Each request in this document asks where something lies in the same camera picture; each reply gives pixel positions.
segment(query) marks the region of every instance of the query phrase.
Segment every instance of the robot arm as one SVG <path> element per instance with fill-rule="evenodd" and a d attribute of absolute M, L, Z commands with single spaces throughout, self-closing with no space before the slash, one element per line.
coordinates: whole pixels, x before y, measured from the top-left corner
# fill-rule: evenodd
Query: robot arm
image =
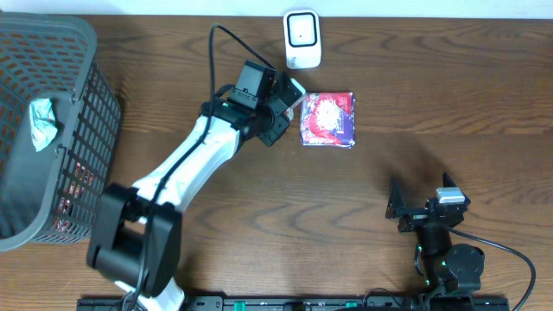
<path fill-rule="evenodd" d="M 187 139 L 149 175 L 136 181 L 132 187 L 138 189 L 137 195 L 152 200 L 160 179 L 199 139 L 207 123 L 207 117 L 196 121 L 192 133 Z M 209 132 L 204 143 L 176 169 L 160 193 L 158 205 L 171 203 L 176 210 L 184 213 L 192 198 L 198 193 L 207 178 L 238 150 L 240 132 L 232 124 L 218 117 L 212 117 Z"/>
<path fill-rule="evenodd" d="M 271 146 L 278 140 L 289 127 L 286 111 L 306 93 L 286 73 L 250 61 L 245 63 L 236 86 L 227 87 L 226 91 L 230 91 L 227 99 L 220 97 L 224 91 L 219 90 L 213 103 L 204 103 L 192 133 L 164 163 L 132 187 L 112 184 L 102 195 L 87 264 L 125 291 L 134 291 L 142 283 L 138 300 L 150 311 L 178 310 L 184 299 L 173 275 L 180 257 L 181 215 L 192 198 L 245 141 L 257 136 Z M 191 150 L 202 138 L 208 120 L 209 131 Z M 160 189 L 156 202 L 152 202 L 169 171 L 173 173 Z M 145 223 L 146 215 L 151 221 L 146 233 L 125 227 L 126 221 Z"/>

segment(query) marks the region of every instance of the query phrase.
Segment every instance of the plastic laundry basket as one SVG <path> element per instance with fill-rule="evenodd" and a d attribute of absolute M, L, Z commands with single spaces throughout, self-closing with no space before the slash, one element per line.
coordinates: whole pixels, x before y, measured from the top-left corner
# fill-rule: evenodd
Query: plastic laundry basket
<path fill-rule="evenodd" d="M 121 119 L 96 47 L 78 18 L 0 13 L 0 251 L 71 244 L 92 228 Z M 58 129 L 40 152 L 33 98 L 50 98 Z"/>

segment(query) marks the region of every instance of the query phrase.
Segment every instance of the black cable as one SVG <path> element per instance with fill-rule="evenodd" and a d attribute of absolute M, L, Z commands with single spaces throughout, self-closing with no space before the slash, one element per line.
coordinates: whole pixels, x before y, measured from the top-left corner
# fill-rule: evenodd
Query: black cable
<path fill-rule="evenodd" d="M 243 42 L 242 39 L 238 38 L 235 34 L 233 34 L 231 30 L 227 29 L 225 26 L 220 25 L 220 24 L 214 24 L 213 27 L 212 27 L 212 32 L 213 32 L 214 28 L 218 28 L 218 29 L 221 29 L 221 30 L 225 31 L 229 36 L 231 36 L 234 40 L 236 40 L 238 43 L 240 43 L 242 45 L 242 47 L 247 49 L 248 52 L 253 54 L 260 61 L 262 61 L 265 65 L 267 65 L 267 67 L 269 67 L 271 69 L 275 69 L 275 67 L 271 63 L 269 63 L 265 58 L 263 58 L 261 55 L 259 55 L 253 48 L 250 48 L 247 44 L 245 44 L 245 42 Z"/>
<path fill-rule="evenodd" d="M 367 300 L 372 294 L 374 294 L 374 292 L 377 291 L 377 290 L 385 292 L 385 293 L 386 293 L 386 294 L 397 304 L 398 307 L 400 307 L 400 308 L 402 307 L 402 306 L 401 306 L 401 303 L 399 303 L 399 301 L 397 301 L 396 297 L 394 297 L 394 296 L 391 294 L 390 290 L 385 289 L 385 288 L 375 288 L 375 289 L 371 289 L 368 293 L 366 293 L 365 296 L 363 297 L 363 307 L 367 307 L 367 301 L 366 301 L 366 300 Z"/>
<path fill-rule="evenodd" d="M 124 310 L 124 306 L 127 304 L 127 300 L 129 299 L 129 297 L 131 297 L 134 293 L 133 292 L 128 292 L 127 294 L 125 294 L 123 296 L 123 298 L 121 298 L 119 301 L 115 302 L 114 304 L 111 305 L 110 309 L 108 311 L 112 311 L 113 308 L 117 308 L 117 311 L 123 311 Z M 147 311 L 145 308 L 143 308 L 141 305 L 136 305 L 135 308 L 138 307 L 138 311 Z"/>
<path fill-rule="evenodd" d="M 209 115 L 207 116 L 206 121 L 206 127 L 204 128 L 204 131 L 201 133 L 200 137 L 198 137 L 198 140 L 196 143 L 194 143 L 187 152 L 182 155 L 179 160 L 173 164 L 173 166 L 167 171 L 167 173 L 159 180 L 159 184 L 157 185 L 156 191 L 154 192 L 154 196 L 152 197 L 152 200 L 149 202 L 149 211 L 148 211 L 148 218 L 146 222 L 146 228 L 144 231 L 144 236 L 146 237 L 144 240 L 144 245 L 142 247 L 141 251 L 141 257 L 140 257 L 140 272 L 138 273 L 138 282 L 137 286 L 134 291 L 134 295 L 132 296 L 132 300 L 130 301 L 129 307 L 127 307 L 127 311 L 132 311 L 135 306 L 137 305 L 138 296 L 140 296 L 140 293 L 142 292 L 143 284 L 146 282 L 146 279 L 148 278 L 148 271 L 146 271 L 146 258 L 148 257 L 148 236 L 149 232 L 151 230 L 151 223 L 152 218 L 154 216 L 154 209 L 156 206 L 156 202 L 159 199 L 159 195 L 162 192 L 162 190 L 165 188 L 165 185 L 167 184 L 167 181 L 171 177 L 171 175 L 178 169 L 178 167 L 190 156 L 198 146 L 200 146 L 204 140 L 206 139 L 207 133 L 209 132 L 209 128 L 211 126 L 211 117 L 213 115 L 213 100 L 216 96 L 215 94 L 215 64 L 213 60 L 213 34 L 215 33 L 215 29 L 221 29 L 225 31 L 229 36 L 231 36 L 234 40 L 236 40 L 238 43 L 242 45 L 245 49 L 247 49 L 250 53 L 252 53 L 254 56 L 256 56 L 260 61 L 262 61 L 265 65 L 268 67 L 275 69 L 275 67 L 269 63 L 265 58 L 263 58 L 261 55 L 259 55 L 253 48 L 250 48 L 245 42 L 243 42 L 240 38 L 238 38 L 231 30 L 227 29 L 225 26 L 220 24 L 214 24 L 211 27 L 211 30 L 209 31 L 209 42 L 208 42 L 208 50 L 209 50 Z"/>
<path fill-rule="evenodd" d="M 532 263 L 532 261 L 525 254 L 523 254 L 519 251 L 516 251 L 516 250 L 514 250 L 510 247 L 504 246 L 502 244 L 495 243 L 495 242 L 492 242 L 490 240 L 486 240 L 484 238 L 479 238 L 479 237 L 476 237 L 474 235 L 470 235 L 470 234 L 465 233 L 465 232 L 457 231 L 457 230 L 453 229 L 452 227 L 446 225 L 440 219 L 440 217 L 437 217 L 437 218 L 438 218 L 438 221 L 440 222 L 440 225 L 445 230 L 447 230 L 447 231 L 449 231 L 453 234 L 456 234 L 460 237 L 472 239 L 473 241 L 480 242 L 480 243 L 483 243 L 483 244 L 488 244 L 488 245 L 491 245 L 493 247 L 499 248 L 500 250 L 509 252 L 513 255 L 516 255 L 516 256 L 520 257 L 522 260 L 524 260 L 528 264 L 528 267 L 530 268 L 530 273 L 531 273 L 530 284 L 528 285 L 528 289 L 526 289 L 526 292 L 524 293 L 524 295 L 522 296 L 522 298 L 520 299 L 518 304 L 512 310 L 512 311 L 519 311 L 522 308 L 522 306 L 524 305 L 524 303 L 526 302 L 526 300 L 528 300 L 528 297 L 530 297 L 530 294 L 532 293 L 532 290 L 534 289 L 534 284 L 536 283 L 536 267 L 534 267 L 534 263 Z"/>

